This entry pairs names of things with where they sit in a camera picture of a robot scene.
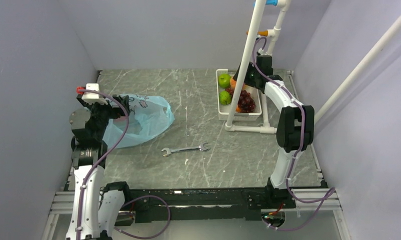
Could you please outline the orange red fake peach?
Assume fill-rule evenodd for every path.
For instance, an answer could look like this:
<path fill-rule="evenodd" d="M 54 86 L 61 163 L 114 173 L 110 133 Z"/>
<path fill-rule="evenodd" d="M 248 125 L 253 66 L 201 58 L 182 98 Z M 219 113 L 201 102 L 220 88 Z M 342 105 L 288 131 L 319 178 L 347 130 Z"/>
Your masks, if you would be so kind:
<path fill-rule="evenodd" d="M 232 90 L 234 90 L 234 89 L 236 88 L 237 81 L 236 81 L 233 77 L 231 77 L 229 82 L 230 82 L 230 88 L 231 88 Z M 247 86 L 246 86 L 245 84 L 243 84 L 242 90 L 245 90 L 246 87 L 247 87 Z"/>

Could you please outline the dark fake fruit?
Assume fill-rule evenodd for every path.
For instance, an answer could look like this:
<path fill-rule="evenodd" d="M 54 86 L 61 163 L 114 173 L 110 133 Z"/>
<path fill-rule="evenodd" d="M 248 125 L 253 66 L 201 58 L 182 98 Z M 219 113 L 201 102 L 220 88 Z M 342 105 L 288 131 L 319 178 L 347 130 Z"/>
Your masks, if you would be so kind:
<path fill-rule="evenodd" d="M 241 113 L 253 113 L 256 108 L 256 102 L 250 92 L 242 90 L 237 106 L 241 108 Z"/>

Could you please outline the green fake apple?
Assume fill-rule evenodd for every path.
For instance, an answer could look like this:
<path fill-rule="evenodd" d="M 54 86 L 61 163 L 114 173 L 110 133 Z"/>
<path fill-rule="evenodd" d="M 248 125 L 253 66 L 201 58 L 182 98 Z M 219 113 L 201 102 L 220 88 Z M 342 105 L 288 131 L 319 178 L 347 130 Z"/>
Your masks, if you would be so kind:
<path fill-rule="evenodd" d="M 232 77 L 228 73 L 222 73 L 218 76 L 217 82 L 218 86 L 222 89 L 228 89 L 231 87 Z"/>

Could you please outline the light blue cartoon plastic bag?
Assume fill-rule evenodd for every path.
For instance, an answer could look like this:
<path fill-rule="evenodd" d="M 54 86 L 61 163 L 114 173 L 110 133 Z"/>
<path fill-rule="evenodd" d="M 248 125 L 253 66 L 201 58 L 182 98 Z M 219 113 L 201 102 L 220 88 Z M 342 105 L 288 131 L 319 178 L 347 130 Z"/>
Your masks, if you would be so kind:
<path fill-rule="evenodd" d="M 103 136 L 109 149 L 119 140 L 124 130 L 127 131 L 116 146 L 117 149 L 148 142 L 167 130 L 175 120 L 171 105 L 161 96 L 120 96 L 129 97 L 129 125 L 126 127 L 124 116 L 109 120 Z"/>

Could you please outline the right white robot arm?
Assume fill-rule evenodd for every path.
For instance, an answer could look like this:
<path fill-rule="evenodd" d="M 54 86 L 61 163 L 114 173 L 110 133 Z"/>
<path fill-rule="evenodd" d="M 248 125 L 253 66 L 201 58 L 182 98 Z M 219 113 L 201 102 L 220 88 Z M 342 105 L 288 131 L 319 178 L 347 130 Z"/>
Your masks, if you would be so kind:
<path fill-rule="evenodd" d="M 283 79 L 274 74 L 272 61 L 270 55 L 254 54 L 243 82 L 270 99 L 280 113 L 275 133 L 278 158 L 264 193 L 266 205 L 275 208 L 293 201 L 291 178 L 299 157 L 313 142 L 315 110 L 287 89 Z"/>

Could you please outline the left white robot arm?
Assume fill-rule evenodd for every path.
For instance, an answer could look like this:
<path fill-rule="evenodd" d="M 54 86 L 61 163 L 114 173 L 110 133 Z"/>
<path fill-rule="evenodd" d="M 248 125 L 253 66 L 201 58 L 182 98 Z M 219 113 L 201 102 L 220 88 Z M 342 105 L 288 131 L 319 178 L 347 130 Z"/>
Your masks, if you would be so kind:
<path fill-rule="evenodd" d="M 131 206 L 132 195 L 123 181 L 108 183 L 101 189 L 108 146 L 103 137 L 112 119 L 129 113 L 129 97 L 113 95 L 77 100 L 83 106 L 69 117 L 73 138 L 71 160 L 75 181 L 74 199 L 67 240 L 110 240 L 120 210 Z"/>

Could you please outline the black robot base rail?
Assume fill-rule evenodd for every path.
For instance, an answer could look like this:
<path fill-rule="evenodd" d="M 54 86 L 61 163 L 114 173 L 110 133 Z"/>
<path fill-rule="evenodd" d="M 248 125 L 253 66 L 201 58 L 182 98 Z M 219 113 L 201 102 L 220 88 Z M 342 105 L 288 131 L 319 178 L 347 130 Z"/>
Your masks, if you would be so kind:
<path fill-rule="evenodd" d="M 133 214 L 136 223 L 244 219 L 259 221 L 263 214 L 294 209 L 287 190 L 263 187 L 128 189 L 122 212 Z"/>

